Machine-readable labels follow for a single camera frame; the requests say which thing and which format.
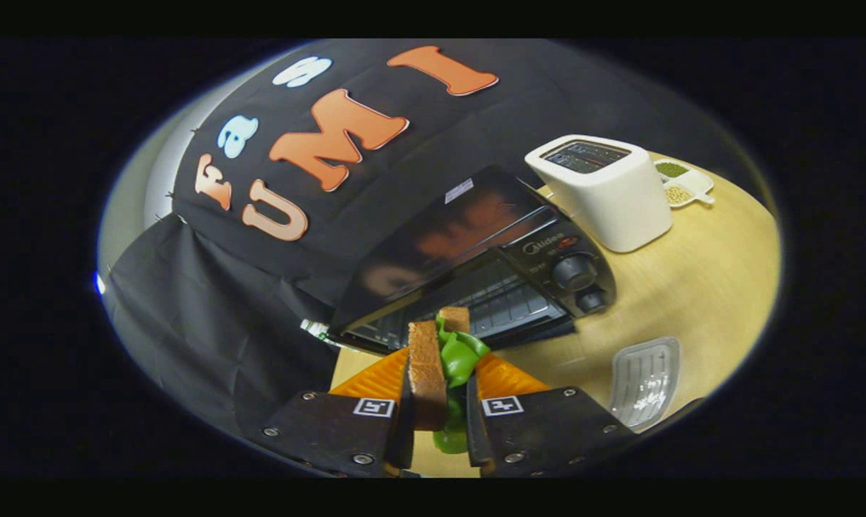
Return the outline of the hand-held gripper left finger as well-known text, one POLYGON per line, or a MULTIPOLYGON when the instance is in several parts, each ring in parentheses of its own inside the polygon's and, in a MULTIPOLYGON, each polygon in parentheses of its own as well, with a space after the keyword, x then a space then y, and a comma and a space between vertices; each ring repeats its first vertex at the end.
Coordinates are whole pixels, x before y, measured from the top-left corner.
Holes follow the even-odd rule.
POLYGON ((406 477, 414 457, 409 353, 398 350, 328 392, 299 392, 253 441, 329 477, 406 477))

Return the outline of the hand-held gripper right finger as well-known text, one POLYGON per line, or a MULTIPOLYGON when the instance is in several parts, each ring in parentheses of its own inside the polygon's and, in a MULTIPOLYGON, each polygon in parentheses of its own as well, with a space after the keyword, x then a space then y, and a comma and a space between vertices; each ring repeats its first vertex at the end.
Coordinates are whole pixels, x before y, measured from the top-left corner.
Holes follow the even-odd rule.
POLYGON ((577 477, 638 438, 579 387, 545 385, 495 353, 467 382, 466 414, 483 478, 577 477))

